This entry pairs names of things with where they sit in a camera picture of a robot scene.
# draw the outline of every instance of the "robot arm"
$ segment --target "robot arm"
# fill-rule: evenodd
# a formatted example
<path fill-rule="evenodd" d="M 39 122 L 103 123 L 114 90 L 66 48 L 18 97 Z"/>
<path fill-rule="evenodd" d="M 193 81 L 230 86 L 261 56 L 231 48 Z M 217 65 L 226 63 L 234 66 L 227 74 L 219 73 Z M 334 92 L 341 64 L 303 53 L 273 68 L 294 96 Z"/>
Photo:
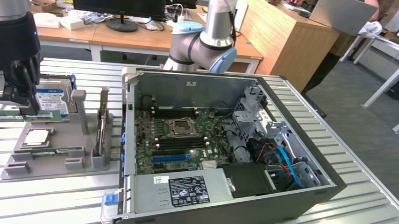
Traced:
<path fill-rule="evenodd" d="M 227 71 L 238 55 L 230 34 L 237 3 L 238 0 L 210 1 L 206 28 L 197 22 L 178 22 L 163 69 L 195 71 L 201 66 L 215 73 Z"/>
<path fill-rule="evenodd" d="M 0 104 L 36 115 L 40 76 L 40 43 L 30 0 L 0 0 Z"/>

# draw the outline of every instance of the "gray carpet floor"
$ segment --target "gray carpet floor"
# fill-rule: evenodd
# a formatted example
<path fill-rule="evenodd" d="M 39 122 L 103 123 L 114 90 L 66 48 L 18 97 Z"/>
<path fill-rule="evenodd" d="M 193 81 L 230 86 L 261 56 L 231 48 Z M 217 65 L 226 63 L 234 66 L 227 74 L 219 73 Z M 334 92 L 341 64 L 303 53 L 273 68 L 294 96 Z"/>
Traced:
<path fill-rule="evenodd" d="M 44 57 L 91 60 L 84 49 L 43 46 Z M 107 62 L 159 65 L 167 57 L 153 60 L 147 55 L 106 52 Z M 351 147 L 367 167 L 399 197 L 399 135 L 393 127 L 399 124 L 399 101 L 383 95 L 370 109 L 362 104 L 381 87 L 371 73 L 351 62 L 338 63 L 322 84 L 309 92 L 309 97 L 327 113 L 326 121 Z"/>

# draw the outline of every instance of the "blue pcie slot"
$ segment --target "blue pcie slot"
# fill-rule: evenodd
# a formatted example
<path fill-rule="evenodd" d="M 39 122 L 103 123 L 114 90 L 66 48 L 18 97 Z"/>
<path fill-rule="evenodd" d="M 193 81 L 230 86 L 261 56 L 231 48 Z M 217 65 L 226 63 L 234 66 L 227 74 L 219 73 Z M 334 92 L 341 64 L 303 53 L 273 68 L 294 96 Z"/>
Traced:
<path fill-rule="evenodd" d="M 153 157 L 153 162 L 189 161 L 190 155 Z"/>

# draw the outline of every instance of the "person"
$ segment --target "person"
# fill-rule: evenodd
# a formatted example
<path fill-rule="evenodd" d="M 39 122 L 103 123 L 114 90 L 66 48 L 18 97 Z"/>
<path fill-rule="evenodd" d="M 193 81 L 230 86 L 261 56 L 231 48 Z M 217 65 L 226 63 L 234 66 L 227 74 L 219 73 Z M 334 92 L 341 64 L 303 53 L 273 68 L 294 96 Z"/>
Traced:
<path fill-rule="evenodd" d="M 378 0 L 361 0 L 365 3 L 378 7 L 379 9 L 377 10 L 375 14 L 370 18 L 370 21 L 377 21 L 379 19 L 379 12 L 381 12 L 381 7 L 379 7 L 379 2 Z M 295 3 L 297 5 L 302 5 L 305 0 L 290 0 L 290 2 Z M 302 94 L 306 95 L 306 93 L 317 87 L 325 78 L 327 77 L 330 71 L 335 67 L 341 57 L 345 55 L 345 52 L 347 51 L 351 43 L 355 40 L 355 36 L 342 33 L 341 36 L 338 37 L 335 44 L 331 47 L 330 52 L 327 53 L 318 69 L 317 72 L 314 73 L 314 76 L 311 77 Z"/>

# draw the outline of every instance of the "person's arm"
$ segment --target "person's arm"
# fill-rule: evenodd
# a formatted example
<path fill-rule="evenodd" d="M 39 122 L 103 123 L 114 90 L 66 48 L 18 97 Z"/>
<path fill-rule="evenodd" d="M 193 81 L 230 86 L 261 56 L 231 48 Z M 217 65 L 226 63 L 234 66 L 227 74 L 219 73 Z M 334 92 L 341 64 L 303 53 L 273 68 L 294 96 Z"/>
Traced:
<path fill-rule="evenodd" d="M 378 8 L 375 14 L 370 18 L 370 21 L 377 21 L 379 19 L 379 16 L 381 16 L 381 5 L 379 5 L 379 1 L 378 0 L 365 0 L 365 3 L 367 3 L 369 5 L 373 5 L 373 6 L 375 6 Z"/>

